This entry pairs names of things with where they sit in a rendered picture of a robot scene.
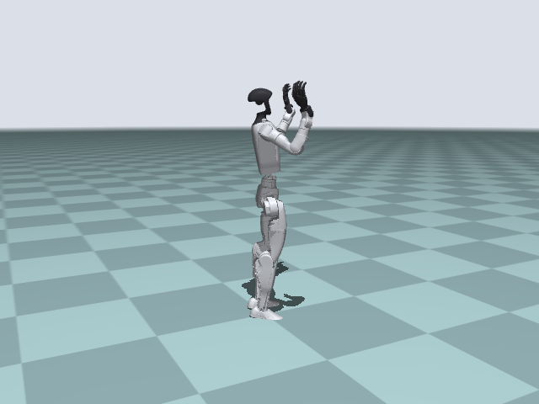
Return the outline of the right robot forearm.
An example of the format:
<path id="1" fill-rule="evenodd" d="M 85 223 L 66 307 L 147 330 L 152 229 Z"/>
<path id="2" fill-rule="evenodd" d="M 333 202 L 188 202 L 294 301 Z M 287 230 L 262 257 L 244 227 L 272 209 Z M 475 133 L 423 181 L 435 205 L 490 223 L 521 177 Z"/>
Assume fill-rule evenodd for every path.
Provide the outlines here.
<path id="1" fill-rule="evenodd" d="M 313 117 L 309 117 L 307 111 L 302 112 L 302 119 L 300 121 L 298 132 L 296 133 L 296 136 L 290 145 L 290 149 L 292 152 L 299 152 L 304 142 L 308 141 L 308 134 L 312 126 L 312 118 Z"/>

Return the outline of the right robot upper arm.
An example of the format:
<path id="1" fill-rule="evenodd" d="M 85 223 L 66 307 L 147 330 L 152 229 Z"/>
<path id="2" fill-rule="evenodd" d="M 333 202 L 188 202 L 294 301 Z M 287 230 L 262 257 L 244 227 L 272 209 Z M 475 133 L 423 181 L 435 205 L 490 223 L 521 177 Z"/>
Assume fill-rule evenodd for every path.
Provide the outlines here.
<path id="1" fill-rule="evenodd" d="M 265 140 L 265 141 L 271 141 L 272 143 L 276 144 L 281 149 L 285 150 L 286 152 L 290 153 L 291 155 L 299 155 L 303 153 L 304 146 L 302 146 L 301 150 L 299 152 L 293 152 L 290 149 L 291 143 L 288 141 L 287 137 L 283 136 L 277 129 L 272 125 L 262 125 L 258 131 L 259 135 Z"/>

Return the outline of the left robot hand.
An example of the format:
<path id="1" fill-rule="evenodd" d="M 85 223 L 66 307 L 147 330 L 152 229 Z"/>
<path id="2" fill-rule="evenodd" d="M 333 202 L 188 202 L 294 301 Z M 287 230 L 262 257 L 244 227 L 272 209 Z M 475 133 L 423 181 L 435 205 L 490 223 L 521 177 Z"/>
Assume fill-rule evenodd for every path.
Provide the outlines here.
<path id="1" fill-rule="evenodd" d="M 284 100 L 284 103 L 285 103 L 285 109 L 286 109 L 286 112 L 288 114 L 290 114 L 292 112 L 292 108 L 293 108 L 293 105 L 290 104 L 290 100 L 288 98 L 288 92 L 289 90 L 291 90 L 291 88 L 289 88 L 290 84 L 287 83 L 284 87 L 283 87 L 283 100 Z M 291 108 L 292 107 L 292 108 Z"/>

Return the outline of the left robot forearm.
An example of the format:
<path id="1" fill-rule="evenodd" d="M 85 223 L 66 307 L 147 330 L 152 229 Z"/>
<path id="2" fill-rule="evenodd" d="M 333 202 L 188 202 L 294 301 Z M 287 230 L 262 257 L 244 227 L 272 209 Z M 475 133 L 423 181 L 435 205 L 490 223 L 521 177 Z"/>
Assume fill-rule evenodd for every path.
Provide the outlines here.
<path id="1" fill-rule="evenodd" d="M 292 108 L 292 107 L 291 107 Z M 292 108 L 292 112 L 288 114 L 287 112 L 283 116 L 280 124 L 277 126 L 277 131 L 282 132 L 285 134 L 287 132 L 287 129 L 292 121 L 293 116 L 295 115 L 296 111 Z"/>

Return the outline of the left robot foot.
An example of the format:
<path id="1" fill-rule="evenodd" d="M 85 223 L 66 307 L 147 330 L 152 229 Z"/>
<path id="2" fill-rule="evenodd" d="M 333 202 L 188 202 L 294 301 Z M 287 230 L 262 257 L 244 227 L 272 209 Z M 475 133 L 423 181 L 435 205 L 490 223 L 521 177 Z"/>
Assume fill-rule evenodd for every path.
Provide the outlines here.
<path id="1" fill-rule="evenodd" d="M 256 300 L 256 297 L 255 298 L 250 298 L 249 301 L 248 301 L 248 308 L 253 309 L 255 306 L 259 307 L 259 302 L 260 302 L 259 298 L 258 298 L 258 300 Z M 280 305 L 280 302 L 278 300 L 269 299 L 267 307 L 279 306 L 279 305 Z M 264 307 L 265 306 L 266 306 L 266 302 L 265 302 Z"/>

